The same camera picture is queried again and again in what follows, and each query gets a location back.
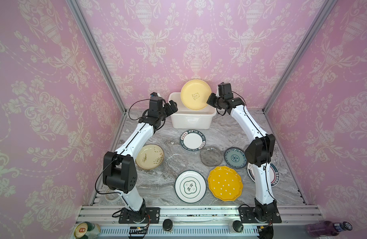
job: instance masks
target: purple bottle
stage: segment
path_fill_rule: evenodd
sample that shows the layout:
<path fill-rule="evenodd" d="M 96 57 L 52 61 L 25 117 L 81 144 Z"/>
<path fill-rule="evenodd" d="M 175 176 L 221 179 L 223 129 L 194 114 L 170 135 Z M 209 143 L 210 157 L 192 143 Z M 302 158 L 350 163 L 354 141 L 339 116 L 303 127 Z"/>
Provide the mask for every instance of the purple bottle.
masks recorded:
<path fill-rule="evenodd" d="M 351 231 L 353 229 L 349 222 L 333 223 L 331 221 L 321 221 L 314 224 L 308 224 L 307 232 L 311 237 L 337 236 L 342 231 Z"/>

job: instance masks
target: white plate with black rim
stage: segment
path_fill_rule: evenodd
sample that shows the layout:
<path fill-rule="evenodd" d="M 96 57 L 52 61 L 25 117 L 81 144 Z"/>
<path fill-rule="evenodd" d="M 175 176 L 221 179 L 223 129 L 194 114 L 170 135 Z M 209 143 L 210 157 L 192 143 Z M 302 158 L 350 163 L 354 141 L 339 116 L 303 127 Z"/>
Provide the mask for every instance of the white plate with black rim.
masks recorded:
<path fill-rule="evenodd" d="M 183 172 L 175 180 L 175 192 L 182 201 L 196 203 L 205 195 L 205 179 L 196 171 Z"/>
<path fill-rule="evenodd" d="M 279 182 L 279 171 L 273 163 L 270 163 L 270 180 L 271 180 L 271 187 L 275 186 Z M 255 177 L 252 169 L 252 164 L 248 163 L 247 171 L 250 178 L 255 182 Z"/>
<path fill-rule="evenodd" d="M 200 151 L 206 144 L 206 138 L 198 130 L 188 130 L 183 132 L 180 138 L 181 146 L 190 152 Z"/>

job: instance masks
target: round black object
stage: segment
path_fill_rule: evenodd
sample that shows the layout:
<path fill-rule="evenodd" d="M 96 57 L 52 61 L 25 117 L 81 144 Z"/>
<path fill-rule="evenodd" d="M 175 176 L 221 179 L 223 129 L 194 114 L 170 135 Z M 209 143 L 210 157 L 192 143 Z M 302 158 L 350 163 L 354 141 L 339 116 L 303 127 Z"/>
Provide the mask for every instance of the round black object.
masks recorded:
<path fill-rule="evenodd" d="M 173 228 L 173 221 L 170 219 L 165 219 L 164 222 L 162 223 L 162 228 L 165 231 L 170 231 Z"/>
<path fill-rule="evenodd" d="M 242 232 L 243 231 L 243 224 L 241 221 L 234 221 L 232 223 L 232 228 L 234 228 L 234 231 L 236 232 Z"/>
<path fill-rule="evenodd" d="M 353 229 L 353 226 L 347 222 L 347 221 L 344 221 L 341 223 L 341 227 L 345 230 L 345 231 L 352 231 Z"/>

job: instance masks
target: can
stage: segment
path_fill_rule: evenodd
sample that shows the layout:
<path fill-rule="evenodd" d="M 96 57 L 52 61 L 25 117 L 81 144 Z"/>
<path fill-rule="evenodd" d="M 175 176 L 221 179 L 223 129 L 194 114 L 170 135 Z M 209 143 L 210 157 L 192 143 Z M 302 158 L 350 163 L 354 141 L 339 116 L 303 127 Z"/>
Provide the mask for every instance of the can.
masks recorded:
<path fill-rule="evenodd" d="M 76 239 L 95 239 L 100 232 L 101 228 L 98 224 L 85 221 L 76 227 L 74 237 Z"/>

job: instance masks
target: white plastic basin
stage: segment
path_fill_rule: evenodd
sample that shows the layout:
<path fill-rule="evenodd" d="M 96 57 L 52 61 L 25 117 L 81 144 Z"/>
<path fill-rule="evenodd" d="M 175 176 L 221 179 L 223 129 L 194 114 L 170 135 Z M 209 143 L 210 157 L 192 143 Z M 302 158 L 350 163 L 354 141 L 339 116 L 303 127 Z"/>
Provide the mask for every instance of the white plastic basin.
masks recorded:
<path fill-rule="evenodd" d="M 183 105 L 180 92 L 171 93 L 169 101 L 171 100 L 177 103 L 178 108 L 178 111 L 170 116 L 174 128 L 208 129 L 217 113 L 216 109 L 209 105 L 200 111 L 190 110 Z"/>

